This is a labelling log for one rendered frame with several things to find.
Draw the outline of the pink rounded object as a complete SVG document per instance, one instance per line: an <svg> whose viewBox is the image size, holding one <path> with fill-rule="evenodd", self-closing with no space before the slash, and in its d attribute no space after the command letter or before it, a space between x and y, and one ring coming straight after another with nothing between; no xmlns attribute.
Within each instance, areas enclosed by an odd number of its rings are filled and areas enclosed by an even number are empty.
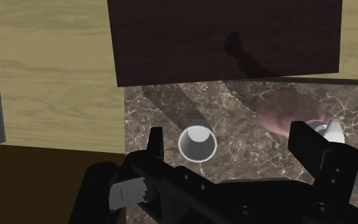
<svg viewBox="0 0 358 224"><path fill-rule="evenodd" d="M289 137L291 122L322 122L332 119L316 100L295 91L275 92L256 106L256 118L266 129L280 136Z"/></svg>

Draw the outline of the white cone-shaped object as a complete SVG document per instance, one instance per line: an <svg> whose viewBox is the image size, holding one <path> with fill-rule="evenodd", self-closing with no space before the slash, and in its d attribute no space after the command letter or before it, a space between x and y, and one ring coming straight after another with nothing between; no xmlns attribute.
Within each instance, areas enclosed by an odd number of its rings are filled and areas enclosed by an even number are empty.
<svg viewBox="0 0 358 224"><path fill-rule="evenodd" d="M337 119L331 119L329 123L312 120L306 124L329 142L345 143L345 136L342 127L340 125L340 121Z"/></svg>

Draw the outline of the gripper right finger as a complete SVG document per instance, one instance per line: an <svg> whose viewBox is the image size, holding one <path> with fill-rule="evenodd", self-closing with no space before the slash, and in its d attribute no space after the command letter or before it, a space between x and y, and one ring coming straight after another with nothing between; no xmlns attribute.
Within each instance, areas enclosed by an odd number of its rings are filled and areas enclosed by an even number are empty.
<svg viewBox="0 0 358 224"><path fill-rule="evenodd" d="M358 149L330 142L302 121L291 123L288 150L314 178L302 224L358 224Z"/></svg>

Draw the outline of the white cup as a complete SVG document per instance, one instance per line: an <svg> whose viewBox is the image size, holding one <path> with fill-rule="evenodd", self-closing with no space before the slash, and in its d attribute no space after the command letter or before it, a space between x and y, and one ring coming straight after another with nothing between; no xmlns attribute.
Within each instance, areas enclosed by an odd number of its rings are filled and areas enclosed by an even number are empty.
<svg viewBox="0 0 358 224"><path fill-rule="evenodd" d="M196 119L181 132L177 145L185 159L202 163L214 156L217 139L206 120Z"/></svg>

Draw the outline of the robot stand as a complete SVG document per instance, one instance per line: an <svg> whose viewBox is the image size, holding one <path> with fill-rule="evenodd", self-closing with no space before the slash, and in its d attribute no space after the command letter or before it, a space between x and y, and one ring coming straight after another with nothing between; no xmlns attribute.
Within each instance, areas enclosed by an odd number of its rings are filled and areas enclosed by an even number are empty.
<svg viewBox="0 0 358 224"><path fill-rule="evenodd" d="M337 73L343 0L107 0L121 87Z"/></svg>

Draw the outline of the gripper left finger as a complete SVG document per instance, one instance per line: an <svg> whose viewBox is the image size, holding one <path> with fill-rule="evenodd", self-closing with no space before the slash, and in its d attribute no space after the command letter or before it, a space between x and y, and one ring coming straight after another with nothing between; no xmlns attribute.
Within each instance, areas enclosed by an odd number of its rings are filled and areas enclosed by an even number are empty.
<svg viewBox="0 0 358 224"><path fill-rule="evenodd" d="M158 224L238 224L221 186L164 161L163 129L153 127L145 150L124 163L98 162L85 172L68 224L118 224L137 204Z"/></svg>

